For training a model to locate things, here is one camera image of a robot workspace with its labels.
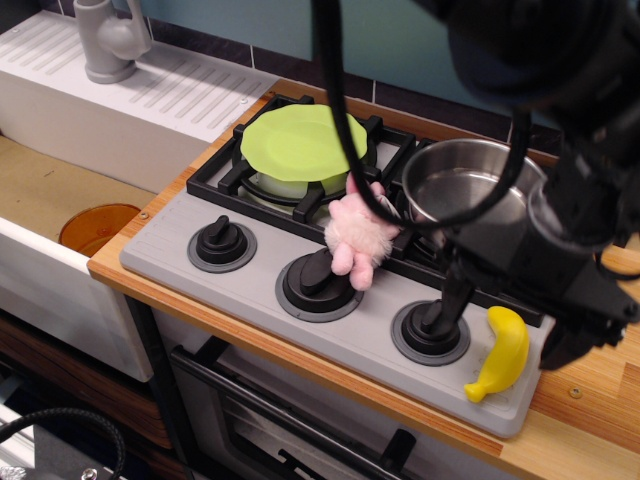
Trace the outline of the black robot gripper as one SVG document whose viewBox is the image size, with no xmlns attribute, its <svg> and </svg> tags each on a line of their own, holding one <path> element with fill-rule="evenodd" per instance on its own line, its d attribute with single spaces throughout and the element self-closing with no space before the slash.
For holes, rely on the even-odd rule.
<svg viewBox="0 0 640 480">
<path fill-rule="evenodd" d="M 561 249 L 527 220 L 466 224 L 445 234 L 465 274 L 455 265 L 447 270 L 430 330 L 437 340 L 454 331 L 474 294 L 472 282 L 555 319 L 540 354 L 543 371 L 559 370 L 595 345 L 615 345 L 626 327 L 639 324 L 639 302 L 600 273 L 590 255 Z"/>
</svg>

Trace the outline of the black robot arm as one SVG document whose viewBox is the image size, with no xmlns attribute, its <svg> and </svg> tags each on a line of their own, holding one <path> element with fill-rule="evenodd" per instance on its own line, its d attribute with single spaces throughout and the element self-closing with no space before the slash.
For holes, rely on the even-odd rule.
<svg viewBox="0 0 640 480">
<path fill-rule="evenodd" d="M 516 117 L 554 122 L 564 143 L 512 246 L 468 235 L 462 253 L 552 316 L 540 355 L 557 370 L 618 344 L 639 306 L 602 252 L 639 231 L 639 8 L 630 1 L 427 1 L 465 87 Z"/>
</svg>

